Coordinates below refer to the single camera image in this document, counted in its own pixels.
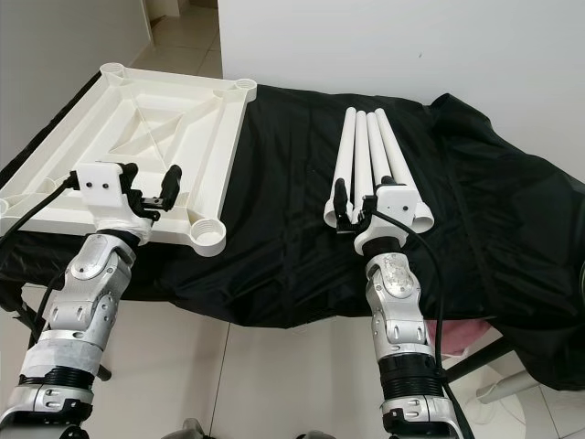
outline black cable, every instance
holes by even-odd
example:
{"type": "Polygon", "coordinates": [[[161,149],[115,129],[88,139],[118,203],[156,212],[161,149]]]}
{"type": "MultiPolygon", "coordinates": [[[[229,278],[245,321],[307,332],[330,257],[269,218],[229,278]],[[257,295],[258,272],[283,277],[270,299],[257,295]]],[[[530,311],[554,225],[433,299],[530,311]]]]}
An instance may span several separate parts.
{"type": "Polygon", "coordinates": [[[580,284],[581,284],[581,292],[585,294],[585,262],[581,267],[581,276],[580,276],[580,284]]]}
{"type": "Polygon", "coordinates": [[[53,277],[53,279],[49,281],[47,289],[43,294],[43,298],[41,299],[40,305],[38,306],[37,316],[35,317],[35,320],[33,322],[35,330],[31,330],[30,336],[28,337],[29,349],[31,349],[38,342],[38,338],[40,337],[40,333],[42,332],[43,329],[42,327],[45,324],[43,319],[43,313],[45,312],[45,308],[47,307],[48,299],[50,298],[51,293],[53,292],[53,286],[55,285],[55,282],[59,280],[62,274],[63,274],[62,272],[57,273],[55,277],[53,277]]]}
{"type": "Polygon", "coordinates": [[[451,402],[453,404],[453,409],[455,410],[455,415],[457,416],[457,422],[459,423],[459,426],[462,429],[463,436],[467,439],[474,439],[475,436],[473,435],[473,431],[472,431],[469,423],[467,422],[467,419],[465,418],[465,414],[463,413],[463,409],[461,408],[461,405],[457,401],[457,398],[455,398],[455,395],[452,392],[451,387],[449,386],[449,382],[447,381],[447,378],[445,375],[445,370],[442,368],[441,343],[442,343],[442,321],[443,321],[443,316],[444,316],[444,312],[445,312],[445,287],[444,287],[444,281],[443,281],[442,274],[441,274],[441,267],[439,266],[439,259],[437,258],[437,255],[435,254],[432,247],[416,231],[414,231],[413,229],[411,229],[408,226],[405,226],[400,221],[393,219],[393,218],[389,217],[388,215],[386,215],[378,210],[372,210],[371,213],[375,217],[378,217],[384,221],[387,221],[390,224],[398,227],[399,229],[406,231],[409,234],[409,236],[413,237],[415,240],[417,240],[420,243],[420,245],[422,245],[422,247],[424,247],[424,249],[429,254],[429,257],[431,258],[431,262],[432,262],[433,268],[435,269],[435,272],[437,273],[437,279],[439,280],[439,286],[440,286],[439,300],[437,303],[437,315],[436,315],[437,329],[435,331],[435,363],[437,365],[437,371],[439,371],[439,373],[441,374],[442,387],[444,388],[445,393],[447,394],[447,397],[451,400],[451,402]]]}
{"type": "MultiPolygon", "coordinates": [[[[44,198],[40,203],[38,203],[34,208],[29,210],[21,219],[19,219],[8,231],[4,234],[2,238],[0,238],[0,248],[5,245],[8,241],[10,236],[12,236],[17,230],[19,230],[27,221],[33,218],[35,215],[39,213],[43,208],[48,206],[50,203],[55,201],[59,195],[61,195],[65,189],[68,187],[75,187],[77,185],[77,178],[74,174],[71,174],[63,183],[60,184],[51,194],[49,194],[46,198],[44,198]]],[[[39,330],[37,325],[35,325],[35,321],[37,321],[37,317],[33,320],[28,315],[27,311],[24,309],[23,306],[16,305],[15,310],[20,315],[22,321],[31,329],[31,337],[35,340],[38,340],[39,330]]]]}
{"type": "Polygon", "coordinates": [[[61,185],[59,187],[57,187],[57,189],[55,189],[53,191],[53,193],[48,195],[45,199],[43,199],[40,203],[38,203],[34,208],[29,210],[10,229],[8,229],[8,231],[5,233],[5,235],[2,238],[0,238],[0,247],[2,247],[5,244],[5,242],[8,240],[8,238],[10,238],[10,236],[15,231],[20,229],[28,220],[30,220],[35,215],[37,215],[39,213],[39,211],[41,211],[43,208],[45,208],[48,204],[55,201],[55,199],[57,199],[57,197],[59,195],[61,195],[65,191],[65,189],[67,189],[68,187],[70,187],[69,178],[67,180],[65,180],[63,183],[61,183],[61,185]]]}

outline bundle of white tubes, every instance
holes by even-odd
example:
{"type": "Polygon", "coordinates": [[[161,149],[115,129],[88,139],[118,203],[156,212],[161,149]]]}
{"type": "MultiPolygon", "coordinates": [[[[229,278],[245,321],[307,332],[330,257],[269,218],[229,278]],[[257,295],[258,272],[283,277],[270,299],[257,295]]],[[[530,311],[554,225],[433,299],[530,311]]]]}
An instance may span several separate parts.
{"type": "MultiPolygon", "coordinates": [[[[346,110],[341,133],[331,196],[325,203],[323,216],[325,223],[330,227],[337,226],[333,199],[335,182],[339,178],[343,178],[346,186],[347,216],[355,224],[364,203],[363,198],[374,195],[374,187],[382,183],[383,177],[392,177],[396,183],[410,186],[419,193],[384,110],[378,108],[375,112],[366,114],[356,112],[355,108],[350,107],[346,110]],[[356,169],[352,203],[350,194],[354,163],[356,169]]],[[[412,229],[422,233],[429,230],[433,223],[431,210],[422,201],[419,193],[412,229]]]]}

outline black cloth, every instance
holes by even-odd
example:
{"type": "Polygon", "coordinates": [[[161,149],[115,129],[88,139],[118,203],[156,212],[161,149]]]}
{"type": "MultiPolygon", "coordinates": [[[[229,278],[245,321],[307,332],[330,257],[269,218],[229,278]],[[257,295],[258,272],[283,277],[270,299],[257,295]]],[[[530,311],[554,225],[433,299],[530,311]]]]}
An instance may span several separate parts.
{"type": "MultiPolygon", "coordinates": [[[[366,261],[354,252],[353,237],[323,222],[348,106],[386,111],[433,212],[435,226],[424,238],[440,256],[445,318],[490,318],[537,380],[585,389],[579,287],[585,185],[514,148],[487,117],[451,95],[424,106],[260,86],[242,125],[221,215],[226,250],[203,258],[189,247],[141,247],[123,298],[167,300],[256,327],[370,315],[366,261]]],[[[38,143],[9,165],[11,172],[38,143]]],[[[5,178],[0,174],[0,184],[5,178]]],[[[19,232],[0,249],[0,281],[47,284],[82,241],[19,232]]],[[[404,250],[422,285],[420,308],[433,318],[436,273],[417,242],[409,240],[404,250]]]]}

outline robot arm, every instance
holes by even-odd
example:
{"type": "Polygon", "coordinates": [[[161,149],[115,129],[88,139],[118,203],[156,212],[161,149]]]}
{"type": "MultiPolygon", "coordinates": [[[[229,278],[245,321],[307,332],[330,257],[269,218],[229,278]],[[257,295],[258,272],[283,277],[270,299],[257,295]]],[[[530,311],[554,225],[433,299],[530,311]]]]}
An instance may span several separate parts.
{"type": "Polygon", "coordinates": [[[384,392],[382,419],[387,432],[400,438],[463,439],[452,401],[443,393],[419,309],[420,283],[400,250],[408,234],[372,215],[373,210],[410,227],[418,202],[416,189],[386,178],[376,195],[364,198],[357,225],[345,214],[345,187],[335,184],[337,230],[353,231],[355,250],[368,260],[366,298],[372,310],[372,333],[384,392]]]}
{"type": "Polygon", "coordinates": [[[69,264],[47,325],[25,356],[18,386],[0,417],[2,439],[88,438],[80,425],[91,414],[91,385],[131,279],[134,251],[148,242],[160,218],[147,209],[171,209],[181,177],[181,169],[172,166],[161,196],[142,198],[131,189],[136,165],[96,163],[76,172],[98,231],[69,264]]]}

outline silver metal part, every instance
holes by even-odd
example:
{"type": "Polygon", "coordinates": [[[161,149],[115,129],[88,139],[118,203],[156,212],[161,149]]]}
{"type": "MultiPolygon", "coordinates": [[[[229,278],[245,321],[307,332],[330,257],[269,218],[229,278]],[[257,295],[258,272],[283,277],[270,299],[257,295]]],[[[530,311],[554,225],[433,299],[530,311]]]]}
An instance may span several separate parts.
{"type": "Polygon", "coordinates": [[[437,396],[416,395],[408,398],[396,398],[382,404],[382,413],[387,414],[400,409],[404,412],[404,419],[411,423],[447,423],[451,430],[445,438],[463,438],[463,434],[456,422],[453,404],[447,398],[437,396]]]}
{"type": "MultiPolygon", "coordinates": [[[[367,264],[366,298],[372,309],[372,334],[376,359],[404,354],[433,356],[427,327],[419,310],[420,283],[402,253],[384,253],[367,264]]],[[[447,423],[448,438],[463,438],[452,402],[444,397],[413,395],[382,404],[384,414],[401,409],[410,423],[447,423]]],[[[401,435],[400,439],[420,437],[401,435]]]]}
{"type": "Polygon", "coordinates": [[[0,425],[16,412],[59,412],[67,399],[91,404],[93,393],[83,389],[50,384],[21,384],[10,395],[8,409],[2,413],[0,425]]]}
{"type": "Polygon", "coordinates": [[[134,264],[134,252],[124,241],[112,235],[90,235],[69,265],[71,274],[81,281],[97,276],[114,250],[117,250],[126,264],[134,264]]]}
{"type": "MultiPolygon", "coordinates": [[[[56,367],[97,374],[134,260],[132,249],[114,236],[91,235],[85,241],[49,308],[45,330],[25,356],[22,375],[42,378],[56,367]]],[[[60,412],[66,399],[91,404],[93,393],[55,385],[19,385],[0,418],[0,430],[4,433],[11,413],[60,412]]]]}
{"type": "Polygon", "coordinates": [[[419,310],[420,283],[402,253],[384,253],[367,265],[366,299],[374,314],[374,346],[377,357],[393,345],[426,343],[427,327],[419,310]],[[387,339],[377,337],[377,327],[387,339]]]}
{"type": "Polygon", "coordinates": [[[59,439],[68,437],[71,425],[11,425],[0,431],[0,439],[59,439]]]}

